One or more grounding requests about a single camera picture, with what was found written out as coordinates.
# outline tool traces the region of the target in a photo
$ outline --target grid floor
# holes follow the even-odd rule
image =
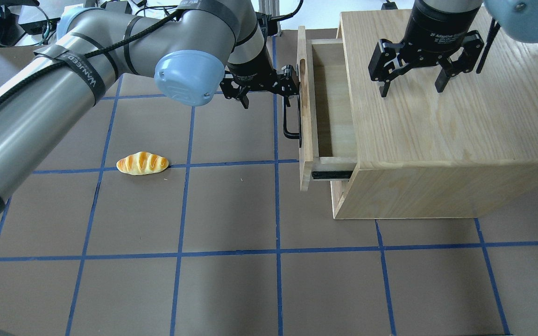
[[[296,41],[269,41],[276,66]],[[0,85],[32,49],[0,49]],[[251,93],[249,110],[187,108],[124,75],[7,201],[0,329],[538,334],[538,189],[479,219],[334,221],[328,183],[297,189],[280,107]],[[141,150],[171,167],[117,172]]]

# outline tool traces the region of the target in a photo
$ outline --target wooden drawer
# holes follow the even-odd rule
[[[538,46],[500,31],[482,74],[439,94],[440,69],[412,70],[381,98],[370,53],[409,16],[341,13],[341,40],[299,29],[301,189],[331,180],[335,219],[480,217],[538,186]]]
[[[348,179],[356,167],[348,75],[341,39],[307,40],[298,30],[300,189],[310,180]]]

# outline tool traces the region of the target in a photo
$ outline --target cabinet top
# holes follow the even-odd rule
[[[538,164],[538,45],[500,30],[481,74],[459,74],[437,93],[440,67],[414,69],[381,98],[367,66],[378,39],[402,39],[409,16],[341,13],[359,168]],[[471,30],[485,39],[490,21],[481,8]]]

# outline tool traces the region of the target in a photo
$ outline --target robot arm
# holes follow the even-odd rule
[[[77,9],[60,30],[66,34],[56,45],[38,50],[0,87],[0,213],[4,200],[123,73],[154,77],[164,94],[191,106],[211,101],[226,83],[226,66],[239,85],[234,90],[243,92],[236,98],[262,88],[297,94],[296,85],[288,85],[291,76],[286,80],[271,66],[250,2],[184,0],[162,21]]]
[[[514,40],[538,42],[538,0],[485,0],[494,19],[485,48],[479,32],[468,31],[482,3],[483,0],[415,0],[402,40],[379,40],[369,62],[369,74],[373,81],[380,82],[381,96],[387,96],[396,77],[413,68],[429,66],[442,68],[435,81],[441,93],[451,78],[471,72],[485,49],[479,73],[500,27]],[[461,56],[452,60],[451,56],[461,48]]]

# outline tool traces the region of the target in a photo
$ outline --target light blue joint cap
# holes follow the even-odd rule
[[[167,97],[190,106],[211,102],[226,66],[204,51],[173,51],[155,67],[155,83]]]
[[[57,39],[59,40],[62,36],[68,33],[68,29],[70,28],[70,24],[78,15],[80,15],[82,12],[90,11],[90,9],[102,9],[98,7],[88,7],[88,8],[82,8],[82,7],[75,7],[71,8],[64,15],[62,15],[62,18],[60,19],[59,23],[57,24]]]
[[[538,43],[538,0],[485,0],[485,7],[508,36]]]

